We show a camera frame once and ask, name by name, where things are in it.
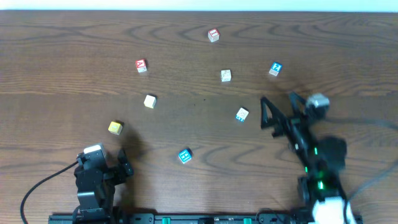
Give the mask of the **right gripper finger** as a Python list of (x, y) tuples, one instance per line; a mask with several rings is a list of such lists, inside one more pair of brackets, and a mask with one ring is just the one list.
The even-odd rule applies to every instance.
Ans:
[(298, 95), (296, 92), (291, 92), (289, 94), (289, 100), (292, 105), (292, 110), (294, 116), (304, 116), (304, 112), (299, 108), (299, 103), (302, 106), (306, 105), (306, 99), (302, 98), (300, 95)]
[(280, 125), (285, 115), (265, 96), (261, 98), (261, 129)]

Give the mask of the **blue number 2 block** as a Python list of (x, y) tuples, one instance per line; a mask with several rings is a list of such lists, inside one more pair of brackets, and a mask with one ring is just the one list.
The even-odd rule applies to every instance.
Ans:
[(276, 76), (278, 76), (278, 74), (280, 73), (281, 70), (282, 70), (282, 64), (280, 64), (278, 62), (274, 62), (269, 70), (269, 74), (276, 77)]

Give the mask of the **red letter I block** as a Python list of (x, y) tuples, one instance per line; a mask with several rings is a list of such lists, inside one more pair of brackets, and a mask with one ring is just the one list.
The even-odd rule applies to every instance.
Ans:
[(208, 38), (210, 42), (216, 42), (220, 38), (220, 33), (218, 32), (218, 29), (212, 29), (208, 31)]

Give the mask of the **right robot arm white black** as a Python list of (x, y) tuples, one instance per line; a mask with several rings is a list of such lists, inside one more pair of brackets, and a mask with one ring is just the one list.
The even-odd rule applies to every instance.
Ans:
[(266, 97), (261, 98), (261, 128), (273, 127), (273, 138), (286, 136), (291, 150), (306, 169), (306, 176), (298, 179), (298, 191), (307, 207), (331, 197), (345, 201), (339, 171), (345, 168), (346, 142), (336, 137), (318, 140), (310, 131), (311, 125), (325, 119), (329, 99), (321, 93), (304, 99), (292, 92), (289, 100), (293, 110), (290, 117)]

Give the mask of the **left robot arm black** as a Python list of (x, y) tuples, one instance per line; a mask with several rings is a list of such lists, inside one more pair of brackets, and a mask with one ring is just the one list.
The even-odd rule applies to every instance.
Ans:
[(77, 197), (80, 203), (73, 213), (73, 223), (117, 223), (118, 210), (113, 206), (115, 186), (134, 174), (124, 149), (118, 153), (118, 163), (108, 167), (102, 150), (82, 152), (76, 161)]

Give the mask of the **white block blue edge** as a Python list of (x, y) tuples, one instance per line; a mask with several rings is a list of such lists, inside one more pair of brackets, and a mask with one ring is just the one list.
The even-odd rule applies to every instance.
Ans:
[(247, 118), (249, 114), (249, 111), (245, 108), (240, 108), (238, 112), (236, 113), (236, 119), (240, 122), (244, 122), (244, 120)]

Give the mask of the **yellow block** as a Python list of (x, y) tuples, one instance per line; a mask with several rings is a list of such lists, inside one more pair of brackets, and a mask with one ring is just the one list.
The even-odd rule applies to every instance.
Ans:
[(119, 121), (112, 121), (108, 126), (108, 131), (115, 135), (120, 135), (123, 129), (123, 124)]

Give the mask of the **blue letter H block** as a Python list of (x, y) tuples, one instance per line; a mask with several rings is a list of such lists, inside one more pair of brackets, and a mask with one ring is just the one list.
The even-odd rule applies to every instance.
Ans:
[(186, 164), (188, 161), (192, 160), (192, 154), (189, 149), (184, 149), (179, 152), (178, 158), (183, 164)]

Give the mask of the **white picture block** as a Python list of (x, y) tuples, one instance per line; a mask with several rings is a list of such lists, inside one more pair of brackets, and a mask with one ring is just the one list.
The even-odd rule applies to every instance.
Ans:
[(231, 81), (231, 70), (222, 70), (220, 72), (220, 77), (222, 82), (230, 82)]

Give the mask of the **cream plain block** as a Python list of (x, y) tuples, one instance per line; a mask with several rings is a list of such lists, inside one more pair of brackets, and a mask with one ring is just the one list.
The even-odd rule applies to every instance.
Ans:
[(157, 98), (155, 96), (146, 95), (144, 100), (144, 106), (153, 109), (155, 107), (156, 102)]

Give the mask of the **red letter A block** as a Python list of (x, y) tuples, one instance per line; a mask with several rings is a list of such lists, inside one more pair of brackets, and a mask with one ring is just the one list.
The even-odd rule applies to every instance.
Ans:
[(139, 73), (147, 71), (146, 61), (144, 59), (136, 60), (135, 64)]

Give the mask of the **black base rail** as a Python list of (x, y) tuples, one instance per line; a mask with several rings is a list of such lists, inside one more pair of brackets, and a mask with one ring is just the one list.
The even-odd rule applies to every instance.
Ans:
[(310, 215), (260, 213), (257, 215), (154, 215), (134, 213), (116, 217), (118, 224), (308, 224), (315, 223)]

